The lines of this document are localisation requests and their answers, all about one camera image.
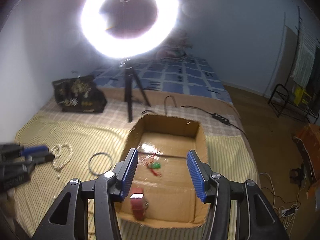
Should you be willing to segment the plaid beige bed sheet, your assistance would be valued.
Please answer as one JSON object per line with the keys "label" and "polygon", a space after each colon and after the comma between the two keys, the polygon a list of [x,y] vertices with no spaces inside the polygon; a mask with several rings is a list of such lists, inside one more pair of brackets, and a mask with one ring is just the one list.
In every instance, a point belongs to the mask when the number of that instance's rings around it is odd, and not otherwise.
{"label": "plaid beige bed sheet", "polygon": [[78,121],[85,124],[131,129],[143,114],[176,116],[201,123],[206,135],[237,136],[246,138],[240,115],[231,103],[202,96],[148,90],[151,107],[143,105],[139,90],[133,90],[133,121],[128,122],[127,103],[122,88],[102,88],[107,98],[103,113],[62,112],[51,98],[38,112],[55,121]]}

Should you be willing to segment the red strap wristwatch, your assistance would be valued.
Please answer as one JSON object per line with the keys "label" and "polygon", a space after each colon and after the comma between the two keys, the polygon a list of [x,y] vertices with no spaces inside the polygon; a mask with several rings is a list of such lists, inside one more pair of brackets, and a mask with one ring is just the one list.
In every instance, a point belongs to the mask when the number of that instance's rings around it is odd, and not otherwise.
{"label": "red strap wristwatch", "polygon": [[136,220],[143,221],[149,206],[144,190],[140,187],[134,187],[130,193],[130,204],[133,216]]}

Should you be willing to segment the hanging dark clothes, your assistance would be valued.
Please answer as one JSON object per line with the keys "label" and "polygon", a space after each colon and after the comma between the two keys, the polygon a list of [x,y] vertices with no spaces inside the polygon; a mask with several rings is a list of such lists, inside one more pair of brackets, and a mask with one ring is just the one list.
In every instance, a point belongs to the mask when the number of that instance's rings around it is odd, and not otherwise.
{"label": "hanging dark clothes", "polygon": [[319,105],[319,47],[316,47],[312,72],[306,86],[306,92],[311,96],[312,107]]}

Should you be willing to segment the black tripod stand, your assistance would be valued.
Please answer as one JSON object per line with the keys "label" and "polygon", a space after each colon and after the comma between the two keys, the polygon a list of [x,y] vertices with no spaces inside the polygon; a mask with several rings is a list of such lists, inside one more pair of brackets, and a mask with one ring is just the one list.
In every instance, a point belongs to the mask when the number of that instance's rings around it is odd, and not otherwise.
{"label": "black tripod stand", "polygon": [[138,89],[140,90],[144,102],[147,106],[151,106],[146,93],[144,92],[144,88],[138,77],[137,72],[134,70],[134,63],[131,59],[124,59],[120,65],[124,68],[124,82],[125,82],[125,92],[124,92],[124,101],[127,102],[127,118],[128,122],[131,123],[133,120],[132,115],[132,96],[133,96],[133,81],[135,81]]}

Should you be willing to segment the yellow striped bed sheet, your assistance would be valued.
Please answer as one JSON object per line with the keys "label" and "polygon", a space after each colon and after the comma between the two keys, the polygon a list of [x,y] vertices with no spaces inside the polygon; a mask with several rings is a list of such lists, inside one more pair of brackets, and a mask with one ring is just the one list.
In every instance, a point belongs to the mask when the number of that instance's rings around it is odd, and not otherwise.
{"label": "yellow striped bed sheet", "polygon": [[[88,170],[88,160],[93,154],[109,153],[113,167],[121,161],[131,129],[55,121],[37,114],[18,131],[17,142],[24,146],[46,145],[56,157],[53,163],[37,166],[31,180],[15,190],[17,220],[27,234],[34,234],[70,179],[87,181],[96,177]],[[257,167],[241,136],[206,135],[205,132],[204,135],[207,163],[213,171],[241,183],[259,179]],[[128,199],[117,204],[116,211],[123,239],[200,239],[204,230],[204,224],[160,229],[141,224],[134,218]]]}

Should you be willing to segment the black metal clothes rack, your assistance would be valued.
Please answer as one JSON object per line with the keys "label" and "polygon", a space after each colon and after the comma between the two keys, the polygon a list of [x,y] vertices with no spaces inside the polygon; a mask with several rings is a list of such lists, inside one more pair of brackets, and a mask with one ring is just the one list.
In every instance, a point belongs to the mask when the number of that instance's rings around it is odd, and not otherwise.
{"label": "black metal clothes rack", "polygon": [[284,115],[302,122],[315,124],[319,120],[319,105],[312,107],[310,102],[307,107],[298,107],[293,103],[295,98],[294,91],[299,85],[293,81],[291,73],[298,50],[300,24],[301,22],[304,23],[301,17],[300,7],[298,7],[297,10],[298,24],[296,30],[293,31],[287,25],[284,26],[284,48],[276,77],[271,86],[272,92],[267,103],[274,110],[277,117]]}

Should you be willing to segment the black gift bag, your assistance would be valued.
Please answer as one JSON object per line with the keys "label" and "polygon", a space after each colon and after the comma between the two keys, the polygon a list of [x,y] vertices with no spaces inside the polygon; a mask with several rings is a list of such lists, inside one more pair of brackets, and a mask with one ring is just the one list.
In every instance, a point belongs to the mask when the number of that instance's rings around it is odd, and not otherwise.
{"label": "black gift bag", "polygon": [[56,80],[52,85],[55,101],[63,112],[103,113],[107,105],[93,75]]}

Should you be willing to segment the open cardboard box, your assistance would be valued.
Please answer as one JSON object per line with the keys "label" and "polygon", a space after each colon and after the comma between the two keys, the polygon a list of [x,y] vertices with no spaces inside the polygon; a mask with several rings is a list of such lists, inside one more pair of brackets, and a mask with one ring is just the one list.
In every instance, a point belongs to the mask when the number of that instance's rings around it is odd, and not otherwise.
{"label": "open cardboard box", "polygon": [[149,202],[141,224],[152,228],[193,228],[204,224],[208,205],[197,198],[187,168],[187,153],[195,150],[208,162],[204,130],[198,121],[147,114],[129,132],[121,155],[138,151],[131,190],[140,187]]}

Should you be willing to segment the orange cardboard box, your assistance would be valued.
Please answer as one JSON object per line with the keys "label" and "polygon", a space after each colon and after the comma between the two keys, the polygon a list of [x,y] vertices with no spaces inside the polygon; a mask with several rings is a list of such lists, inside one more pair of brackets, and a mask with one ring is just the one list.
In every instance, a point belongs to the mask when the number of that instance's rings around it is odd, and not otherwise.
{"label": "orange cardboard box", "polygon": [[319,126],[315,124],[305,125],[292,137],[303,158],[307,170],[310,187],[307,198],[312,198],[319,190]]}

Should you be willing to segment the dark thin bangle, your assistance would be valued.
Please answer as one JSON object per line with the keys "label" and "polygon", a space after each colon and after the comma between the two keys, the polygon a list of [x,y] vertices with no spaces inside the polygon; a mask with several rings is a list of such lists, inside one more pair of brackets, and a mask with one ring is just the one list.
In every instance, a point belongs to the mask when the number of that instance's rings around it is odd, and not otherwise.
{"label": "dark thin bangle", "polygon": [[93,154],[88,160],[88,170],[93,176],[100,176],[113,167],[113,158],[107,152]]}

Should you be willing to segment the yellow box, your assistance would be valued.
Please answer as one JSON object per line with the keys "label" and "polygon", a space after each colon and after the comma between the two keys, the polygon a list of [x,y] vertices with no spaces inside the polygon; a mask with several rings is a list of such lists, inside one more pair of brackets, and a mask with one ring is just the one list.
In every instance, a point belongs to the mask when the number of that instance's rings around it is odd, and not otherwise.
{"label": "yellow box", "polygon": [[294,91],[293,103],[298,107],[307,107],[311,101],[311,96],[300,86],[297,86]]}

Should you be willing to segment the hanging white striped cloth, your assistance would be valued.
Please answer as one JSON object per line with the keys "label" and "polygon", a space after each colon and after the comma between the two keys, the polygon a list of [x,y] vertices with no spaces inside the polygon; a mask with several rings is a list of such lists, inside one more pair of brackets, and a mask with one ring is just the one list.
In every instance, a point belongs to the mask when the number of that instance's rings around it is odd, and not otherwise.
{"label": "hanging white striped cloth", "polygon": [[293,78],[293,81],[302,88],[307,86],[310,79],[317,47],[319,47],[319,41],[314,37],[310,29],[301,22],[298,50],[295,56],[295,64],[291,77]]}

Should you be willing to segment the blue patterned blanket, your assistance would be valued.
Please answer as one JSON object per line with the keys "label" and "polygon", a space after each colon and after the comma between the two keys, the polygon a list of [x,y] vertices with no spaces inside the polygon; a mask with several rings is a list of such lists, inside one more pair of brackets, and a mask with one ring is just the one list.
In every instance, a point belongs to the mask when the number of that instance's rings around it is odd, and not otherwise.
{"label": "blue patterned blanket", "polygon": [[134,67],[145,90],[203,96],[232,103],[212,66],[188,55],[181,60],[140,61]]}

